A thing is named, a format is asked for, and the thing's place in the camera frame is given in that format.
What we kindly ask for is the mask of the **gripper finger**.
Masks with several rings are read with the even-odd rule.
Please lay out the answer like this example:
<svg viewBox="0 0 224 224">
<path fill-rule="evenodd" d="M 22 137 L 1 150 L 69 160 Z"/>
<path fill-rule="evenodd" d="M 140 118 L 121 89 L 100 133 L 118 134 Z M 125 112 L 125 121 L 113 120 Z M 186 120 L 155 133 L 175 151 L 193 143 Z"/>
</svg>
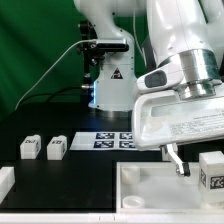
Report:
<svg viewBox="0 0 224 224">
<path fill-rule="evenodd" d="M 176 173 L 179 176 L 189 177 L 190 168 L 187 162 L 183 162 L 177 155 L 178 147 L 176 143 L 167 144 L 165 147 L 166 154 L 168 155 L 169 161 L 175 166 Z"/>
</svg>

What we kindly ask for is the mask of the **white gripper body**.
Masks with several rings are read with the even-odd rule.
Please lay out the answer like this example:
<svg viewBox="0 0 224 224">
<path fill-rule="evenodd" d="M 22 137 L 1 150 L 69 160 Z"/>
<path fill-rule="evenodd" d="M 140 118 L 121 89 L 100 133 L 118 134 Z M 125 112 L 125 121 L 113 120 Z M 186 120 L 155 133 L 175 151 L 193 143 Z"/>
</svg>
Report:
<svg viewBox="0 0 224 224">
<path fill-rule="evenodd" d="M 140 150 L 224 138 L 224 85 L 213 97 L 182 101 L 173 90 L 145 94 L 132 113 L 132 135 Z"/>
</svg>

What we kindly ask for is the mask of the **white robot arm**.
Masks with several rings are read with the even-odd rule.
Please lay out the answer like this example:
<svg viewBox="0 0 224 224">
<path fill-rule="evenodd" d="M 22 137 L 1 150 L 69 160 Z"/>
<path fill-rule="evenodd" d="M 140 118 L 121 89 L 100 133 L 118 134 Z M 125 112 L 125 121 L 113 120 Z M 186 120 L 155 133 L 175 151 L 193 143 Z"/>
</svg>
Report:
<svg viewBox="0 0 224 224">
<path fill-rule="evenodd" d="M 223 0 L 73 1 L 100 55 L 90 108 L 130 116 L 136 148 L 163 149 L 189 175 L 177 147 L 224 135 Z"/>
</svg>

